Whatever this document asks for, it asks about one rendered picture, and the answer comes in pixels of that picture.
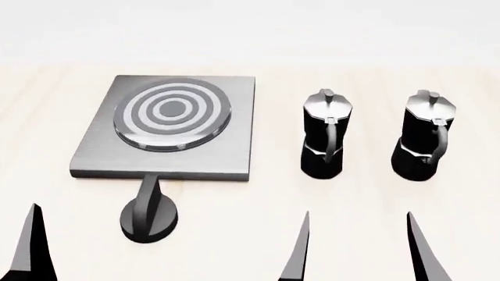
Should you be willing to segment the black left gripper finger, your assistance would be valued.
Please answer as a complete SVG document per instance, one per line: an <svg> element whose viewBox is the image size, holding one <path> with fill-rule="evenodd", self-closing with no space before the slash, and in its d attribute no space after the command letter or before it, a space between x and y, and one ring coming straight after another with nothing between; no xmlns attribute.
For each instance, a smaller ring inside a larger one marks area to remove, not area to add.
<svg viewBox="0 0 500 281"><path fill-rule="evenodd" d="M42 209L27 214L9 271L0 281L58 281L49 252Z"/></svg>

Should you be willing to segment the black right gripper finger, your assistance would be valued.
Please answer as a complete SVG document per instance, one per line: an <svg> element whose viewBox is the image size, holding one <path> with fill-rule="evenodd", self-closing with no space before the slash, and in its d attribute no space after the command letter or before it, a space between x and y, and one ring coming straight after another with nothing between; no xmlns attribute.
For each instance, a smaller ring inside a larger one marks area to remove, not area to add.
<svg viewBox="0 0 500 281"><path fill-rule="evenodd" d="M431 250L411 212L406 215L407 237L416 281L452 281Z"/></svg>
<svg viewBox="0 0 500 281"><path fill-rule="evenodd" d="M304 281L309 247L309 226L309 212L306 212L294 249L277 281Z"/></svg>

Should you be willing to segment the dark grey stove knob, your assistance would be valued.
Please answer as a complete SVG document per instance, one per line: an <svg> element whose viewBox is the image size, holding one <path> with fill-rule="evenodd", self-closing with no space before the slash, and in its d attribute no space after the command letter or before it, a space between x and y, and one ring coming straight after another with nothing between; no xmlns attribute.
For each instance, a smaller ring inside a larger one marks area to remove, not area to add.
<svg viewBox="0 0 500 281"><path fill-rule="evenodd" d="M120 214L120 227L135 243L155 243L169 236L177 226L175 203L162 193L157 175L146 175L136 198Z"/></svg>

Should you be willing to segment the round ringed stove burner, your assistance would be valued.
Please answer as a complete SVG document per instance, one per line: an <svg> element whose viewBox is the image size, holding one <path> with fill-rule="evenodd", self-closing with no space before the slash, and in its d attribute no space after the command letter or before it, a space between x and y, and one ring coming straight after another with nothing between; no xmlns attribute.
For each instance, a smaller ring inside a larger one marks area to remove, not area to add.
<svg viewBox="0 0 500 281"><path fill-rule="evenodd" d="M121 140L146 151L191 149L222 133L231 118L227 95L207 81L173 78L149 84L115 108Z"/></svg>

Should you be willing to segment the black moka pot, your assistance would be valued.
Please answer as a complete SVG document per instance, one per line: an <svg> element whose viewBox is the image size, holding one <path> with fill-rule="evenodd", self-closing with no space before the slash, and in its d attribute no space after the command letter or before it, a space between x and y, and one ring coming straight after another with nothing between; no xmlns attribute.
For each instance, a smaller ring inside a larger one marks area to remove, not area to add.
<svg viewBox="0 0 500 281"><path fill-rule="evenodd" d="M435 175L448 149L448 132L455 111L449 100L433 91L419 90L408 98L402 135L391 156L395 173L415 182Z"/></svg>
<svg viewBox="0 0 500 281"><path fill-rule="evenodd" d="M343 170L343 142L352 104L324 88L310 95L302 109L305 138L301 170L318 180L332 179Z"/></svg>

